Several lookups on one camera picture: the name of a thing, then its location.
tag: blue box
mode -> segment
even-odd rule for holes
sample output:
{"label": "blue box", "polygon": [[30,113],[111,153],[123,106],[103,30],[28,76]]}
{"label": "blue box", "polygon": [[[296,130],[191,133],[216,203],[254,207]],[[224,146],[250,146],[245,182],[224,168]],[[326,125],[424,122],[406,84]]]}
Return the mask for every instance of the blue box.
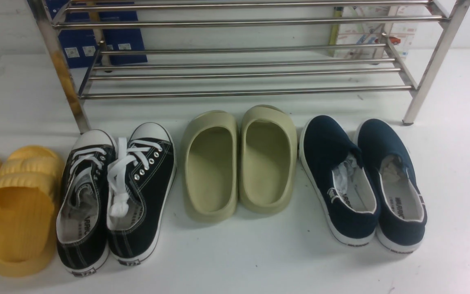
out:
{"label": "blue box", "polygon": [[[52,18],[69,0],[45,0]],[[103,22],[134,22],[137,21],[136,11],[101,12],[99,17]],[[88,13],[69,13],[66,22],[89,22]],[[103,35],[109,50],[144,50],[140,29],[103,30]],[[71,69],[89,67],[93,54],[97,50],[92,30],[64,30],[59,34],[63,54]],[[112,65],[147,62],[146,55],[142,56],[110,56]]]}

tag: stainless steel shoe rack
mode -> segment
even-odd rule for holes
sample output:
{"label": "stainless steel shoe rack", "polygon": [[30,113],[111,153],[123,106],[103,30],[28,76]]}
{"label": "stainless steel shoe rack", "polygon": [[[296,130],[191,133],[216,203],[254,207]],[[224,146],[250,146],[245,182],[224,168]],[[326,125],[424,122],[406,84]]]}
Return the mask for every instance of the stainless steel shoe rack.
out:
{"label": "stainless steel shoe rack", "polygon": [[[131,0],[71,0],[52,19],[44,0],[27,0],[30,9],[37,22],[39,30],[45,41],[54,67],[60,79],[61,85],[67,96],[71,111],[80,131],[86,132],[90,125],[84,113],[83,104],[89,99],[119,99],[119,98],[171,98],[171,97],[220,97],[220,96],[252,96],[252,95],[281,95],[281,94],[304,94],[304,93],[338,93],[338,92],[360,92],[360,91],[409,91],[412,101],[403,118],[405,125],[411,125],[418,114],[423,101],[438,73],[447,51],[456,35],[465,14],[470,6],[470,0],[457,0],[451,13],[436,0],[287,0],[288,2],[261,2],[261,0],[246,0],[247,2],[234,2],[230,0],[204,0],[203,2],[171,2],[156,4],[153,0],[137,0],[131,4]],[[101,11],[140,11],[143,9],[238,9],[238,8],[274,8],[274,7],[311,7],[311,6],[405,6],[424,5],[431,15],[421,16],[384,16],[384,17],[341,17],[341,18],[303,18],[303,19],[251,19],[251,20],[214,20],[200,22],[101,22],[99,13]],[[67,13],[86,12],[89,13],[91,22],[65,22]],[[102,29],[120,28],[190,28],[190,27],[254,27],[254,26],[282,26],[282,25],[319,25],[319,24],[345,24],[375,22],[384,23],[383,37],[379,43],[363,45],[320,45],[304,47],[278,47],[278,48],[242,48],[242,49],[172,49],[172,50],[108,50],[103,38]],[[390,26],[394,22],[438,22],[442,26],[442,35],[436,45],[432,57],[427,65],[419,84],[415,82],[408,71],[405,63],[400,58],[393,44],[388,38]],[[61,30],[92,29],[98,44],[93,64],[87,70],[82,85],[79,89],[73,82],[67,61],[62,53],[58,41],[58,32]],[[311,60],[311,61],[279,61],[279,62],[246,62],[246,63],[190,63],[180,65],[110,65],[109,56],[113,55],[152,55],[152,54],[191,54],[191,53],[250,53],[250,52],[282,52],[282,51],[306,51],[306,50],[335,50],[335,49],[366,49],[375,48],[377,54],[373,59],[367,60]],[[384,52],[388,58],[382,58]],[[256,67],[287,67],[287,66],[313,66],[313,65],[358,65],[392,63],[390,68],[369,69],[320,69],[306,71],[279,71],[279,72],[250,72],[250,73],[217,73],[217,74],[113,74],[98,75],[100,71],[117,71],[125,69],[231,69],[231,68],[256,68]],[[97,81],[127,81],[127,80],[171,80],[171,79],[215,79],[215,78],[262,78],[280,76],[302,76],[302,75],[338,75],[338,74],[369,74],[395,72],[401,78],[398,86],[348,86],[348,87],[323,87],[315,89],[265,89],[250,91],[184,91],[163,93],[115,93],[115,94],[91,94],[90,87]]]}

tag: shoelace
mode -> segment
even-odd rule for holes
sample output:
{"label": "shoelace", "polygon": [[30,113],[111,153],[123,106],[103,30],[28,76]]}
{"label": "shoelace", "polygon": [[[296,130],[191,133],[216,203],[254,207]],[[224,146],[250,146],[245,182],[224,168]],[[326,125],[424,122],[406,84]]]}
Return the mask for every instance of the shoelace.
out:
{"label": "shoelace", "polygon": [[[100,158],[97,158],[94,154],[96,152],[102,154],[102,156],[100,156]],[[77,167],[80,166],[80,164],[82,164],[82,162],[85,162],[85,161],[94,162],[95,165],[97,166],[97,170],[95,171],[95,173],[97,175],[100,175],[101,170],[102,170],[103,165],[104,165],[104,160],[106,159],[106,158],[104,158],[105,155],[106,155],[106,151],[104,151],[104,149],[98,148],[98,147],[79,150],[79,151],[75,152],[73,154],[73,158],[77,158],[77,159],[72,162],[71,167],[70,167],[70,171],[69,171],[69,175],[71,176],[73,174],[73,172],[76,171]],[[71,183],[75,183],[77,185],[84,177],[90,178],[91,170],[92,170],[92,168],[88,167],[88,168],[84,169],[83,171],[79,172],[76,175],[76,177],[71,181]],[[67,193],[71,193],[71,191],[73,189],[76,189],[76,187],[71,188],[69,191],[67,191]],[[69,205],[73,208],[78,208],[78,205],[80,203],[80,200],[79,200],[78,196],[77,196],[77,199],[75,201],[76,201],[76,204],[72,204],[72,202],[69,201]]]}
{"label": "shoelace", "polygon": [[135,145],[144,145],[147,147],[131,147],[127,148],[126,138],[119,138],[119,148],[117,150],[117,160],[108,166],[108,183],[113,191],[113,203],[110,208],[110,216],[117,218],[124,217],[128,212],[129,194],[126,191],[126,166],[133,162],[137,166],[139,161],[143,165],[145,171],[149,170],[150,165],[154,163],[153,159],[148,160],[142,152],[148,152],[152,148],[162,151],[161,145],[149,141],[133,140]]}
{"label": "shoelace", "polygon": [[349,154],[346,160],[333,170],[335,172],[335,182],[333,184],[341,195],[347,194],[347,182],[352,177],[357,166],[356,158]]}
{"label": "shoelace", "polygon": [[99,152],[104,156],[106,155],[106,151],[104,151],[104,149],[98,148],[98,147],[79,150],[76,153],[74,153],[73,158],[76,158],[77,156],[79,156],[79,158],[77,158],[77,160],[75,160],[72,163],[69,175],[72,175],[73,171],[75,171],[77,166],[79,166],[81,164],[81,162],[84,162],[85,160],[93,161],[97,165],[97,169],[101,170],[103,168],[103,165],[104,165],[103,161],[105,160],[105,158],[96,158],[94,156],[95,152]]}

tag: beige slide sandal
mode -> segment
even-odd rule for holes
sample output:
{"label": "beige slide sandal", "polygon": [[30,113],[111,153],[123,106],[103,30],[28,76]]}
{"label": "beige slide sandal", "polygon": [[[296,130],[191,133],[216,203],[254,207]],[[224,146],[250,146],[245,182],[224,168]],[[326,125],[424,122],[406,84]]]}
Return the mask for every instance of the beige slide sandal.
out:
{"label": "beige slide sandal", "polygon": [[280,109],[258,105],[241,125],[240,200],[260,214],[286,208],[293,191],[297,161],[297,129]]}
{"label": "beige slide sandal", "polygon": [[191,218],[220,222],[237,207],[237,121],[213,110],[196,117],[182,139],[184,202]]}

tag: navy blue slip-on shoe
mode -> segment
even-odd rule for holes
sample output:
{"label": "navy blue slip-on shoe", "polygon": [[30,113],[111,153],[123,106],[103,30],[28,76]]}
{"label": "navy blue slip-on shoe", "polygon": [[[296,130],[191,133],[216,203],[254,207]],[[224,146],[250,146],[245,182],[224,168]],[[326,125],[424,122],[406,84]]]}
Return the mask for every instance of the navy blue slip-on shoe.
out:
{"label": "navy blue slip-on shoe", "polygon": [[360,149],[331,117],[317,116],[302,130],[299,157],[333,236],[347,246],[367,245],[380,209]]}
{"label": "navy blue slip-on shoe", "polygon": [[377,237],[389,250],[408,254],[423,239],[427,212],[412,162],[399,136],[378,119],[365,121],[355,135],[381,206]]}

